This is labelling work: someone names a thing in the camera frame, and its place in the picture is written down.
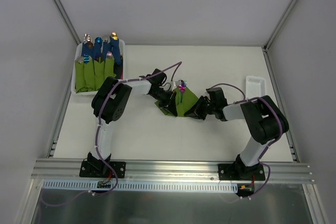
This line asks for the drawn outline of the green paper napkin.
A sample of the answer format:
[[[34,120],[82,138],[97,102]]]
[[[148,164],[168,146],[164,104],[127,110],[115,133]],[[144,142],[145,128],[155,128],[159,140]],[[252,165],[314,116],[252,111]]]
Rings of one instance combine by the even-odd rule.
[[[178,102],[178,98],[179,98],[179,89],[176,88],[174,91],[176,91],[176,109],[177,109],[177,117],[185,117],[184,113],[186,111],[188,111],[192,106],[194,106],[197,101],[198,101],[198,97],[189,89],[186,88],[186,91],[183,94],[183,100],[182,103]],[[164,113],[162,112],[164,115],[168,115],[168,116],[173,116],[169,113]]]

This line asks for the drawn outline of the iridescent fork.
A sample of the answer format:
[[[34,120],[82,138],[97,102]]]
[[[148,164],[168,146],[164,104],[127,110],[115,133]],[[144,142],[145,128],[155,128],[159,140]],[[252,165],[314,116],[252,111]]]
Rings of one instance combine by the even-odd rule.
[[[186,91],[186,82],[184,80],[180,80],[179,85],[177,87],[179,90],[178,103],[182,103],[183,94]]]

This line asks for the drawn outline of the iridescent spoon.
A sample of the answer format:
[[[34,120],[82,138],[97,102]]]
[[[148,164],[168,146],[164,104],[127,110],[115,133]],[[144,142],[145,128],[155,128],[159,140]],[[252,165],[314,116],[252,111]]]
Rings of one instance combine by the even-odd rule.
[[[176,88],[182,86],[183,80],[175,80],[172,82],[172,90],[175,90]]]

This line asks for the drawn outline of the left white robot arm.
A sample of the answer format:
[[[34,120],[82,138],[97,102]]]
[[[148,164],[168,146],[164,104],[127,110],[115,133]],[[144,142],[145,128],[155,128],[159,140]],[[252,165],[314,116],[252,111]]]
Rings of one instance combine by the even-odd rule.
[[[177,116],[176,92],[163,88],[166,74],[155,69],[152,74],[137,79],[119,80],[108,77],[97,94],[91,107],[97,119],[95,143],[81,163],[80,177],[124,178],[125,162],[111,160],[112,137],[117,129],[115,122],[121,118],[131,95],[150,95],[155,98],[160,109]]]

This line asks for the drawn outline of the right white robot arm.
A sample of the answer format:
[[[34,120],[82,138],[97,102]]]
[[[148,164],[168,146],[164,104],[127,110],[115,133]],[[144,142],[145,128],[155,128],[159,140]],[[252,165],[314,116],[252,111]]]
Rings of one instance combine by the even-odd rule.
[[[214,115],[223,122],[244,120],[250,132],[250,139],[236,160],[230,165],[218,164],[219,179],[265,180],[260,159],[271,145],[288,132],[286,117],[268,95],[228,104],[222,88],[209,88],[206,91],[208,96],[201,96],[184,113],[185,117],[205,120],[208,115]]]

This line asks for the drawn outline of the green napkin roll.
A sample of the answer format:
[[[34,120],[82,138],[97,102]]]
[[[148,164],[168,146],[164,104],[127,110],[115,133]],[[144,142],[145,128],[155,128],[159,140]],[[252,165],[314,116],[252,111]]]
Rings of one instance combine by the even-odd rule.
[[[93,60],[89,55],[84,55],[84,79],[86,83],[86,90],[87,92],[91,92],[95,90],[95,71],[94,71],[94,64]]]
[[[94,61],[95,90],[98,91],[102,86],[104,77],[105,61]]]
[[[104,63],[104,78],[116,77],[114,73],[114,56],[111,51],[108,51]]]
[[[75,61],[75,72],[76,72],[76,92],[84,92],[86,87],[84,79],[84,57],[79,56]]]

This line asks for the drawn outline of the blue napkin roll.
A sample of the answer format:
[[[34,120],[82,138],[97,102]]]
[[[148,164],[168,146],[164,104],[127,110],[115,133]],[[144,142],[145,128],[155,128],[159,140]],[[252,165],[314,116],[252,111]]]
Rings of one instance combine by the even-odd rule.
[[[112,32],[110,35],[110,44],[112,48],[112,54],[114,61],[117,65],[122,64],[122,57],[120,52],[119,38],[116,32]]]
[[[93,53],[92,53],[93,60],[99,61],[99,58],[101,57],[101,54],[102,54],[102,45],[103,45],[102,38],[97,37],[94,40]]]
[[[102,37],[103,44],[102,44],[102,56],[104,59],[107,57],[107,53],[109,51],[112,51],[112,46],[110,44],[110,37],[109,36],[103,36]]]
[[[93,43],[91,41],[90,34],[85,34],[82,42],[82,50],[81,50],[81,56],[90,56],[93,55]]]

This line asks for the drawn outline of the white utensil tray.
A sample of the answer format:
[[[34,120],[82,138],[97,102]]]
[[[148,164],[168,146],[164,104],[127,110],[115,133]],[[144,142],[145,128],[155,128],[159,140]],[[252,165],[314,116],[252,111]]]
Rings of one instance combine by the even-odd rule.
[[[266,95],[266,81],[262,77],[247,76],[245,80],[245,95],[251,99]]]

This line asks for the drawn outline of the white basket of rolls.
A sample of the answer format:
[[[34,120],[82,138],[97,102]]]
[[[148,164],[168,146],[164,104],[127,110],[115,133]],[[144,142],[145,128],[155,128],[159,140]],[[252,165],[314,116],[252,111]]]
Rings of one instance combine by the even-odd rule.
[[[126,76],[125,74],[125,68],[126,68],[126,62],[125,62],[125,42],[122,39],[119,39],[119,48],[121,52],[121,58],[122,58],[122,68],[121,72],[119,72],[119,66],[115,66],[114,68],[114,73],[117,74],[119,79],[123,79],[123,77]],[[76,61],[77,57],[81,55],[82,52],[82,43],[80,43],[77,48],[76,48],[76,53],[74,57],[74,61]],[[72,76],[71,76],[71,94],[75,96],[89,96],[89,95],[96,95],[98,91],[90,91],[90,92],[76,92],[76,68],[75,65],[73,65],[73,70],[72,70]]]

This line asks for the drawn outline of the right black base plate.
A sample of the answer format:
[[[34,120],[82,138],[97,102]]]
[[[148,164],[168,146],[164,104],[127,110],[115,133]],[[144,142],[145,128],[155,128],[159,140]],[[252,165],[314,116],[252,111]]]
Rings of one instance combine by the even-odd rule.
[[[255,180],[265,181],[265,171],[261,164],[245,166],[236,162],[218,164],[219,180]]]

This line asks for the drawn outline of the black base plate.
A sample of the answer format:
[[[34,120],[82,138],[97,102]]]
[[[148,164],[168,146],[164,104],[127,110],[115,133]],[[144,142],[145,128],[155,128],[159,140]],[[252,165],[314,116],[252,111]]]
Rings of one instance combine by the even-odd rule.
[[[126,162],[112,162],[109,161],[109,166],[115,171],[118,178],[125,177]],[[83,178],[101,178],[105,179],[111,176],[115,178],[112,170],[102,161],[94,159],[92,161],[83,160],[81,162],[79,177]]]
[[[255,180],[265,181],[265,171],[261,164],[245,166],[236,162],[218,164],[219,180]]]

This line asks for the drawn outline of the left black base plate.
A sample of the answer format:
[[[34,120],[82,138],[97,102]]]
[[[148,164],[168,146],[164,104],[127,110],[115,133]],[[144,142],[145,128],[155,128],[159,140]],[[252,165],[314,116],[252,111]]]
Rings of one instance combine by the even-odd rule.
[[[112,162],[109,161],[109,166],[115,171],[118,178],[125,177],[126,162]],[[115,178],[112,170],[102,161],[94,159],[92,161],[83,160],[81,162],[79,177],[83,178],[101,178],[105,179],[111,176]]]

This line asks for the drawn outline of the aluminium mounting rail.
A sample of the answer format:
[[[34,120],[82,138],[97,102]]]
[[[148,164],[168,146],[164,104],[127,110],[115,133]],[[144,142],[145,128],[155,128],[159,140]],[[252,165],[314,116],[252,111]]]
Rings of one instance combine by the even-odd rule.
[[[81,159],[39,158],[31,178],[75,179]],[[128,160],[124,180],[149,182],[222,182],[218,162],[136,161]],[[310,165],[295,162],[267,162],[265,176],[273,184],[315,184]]]

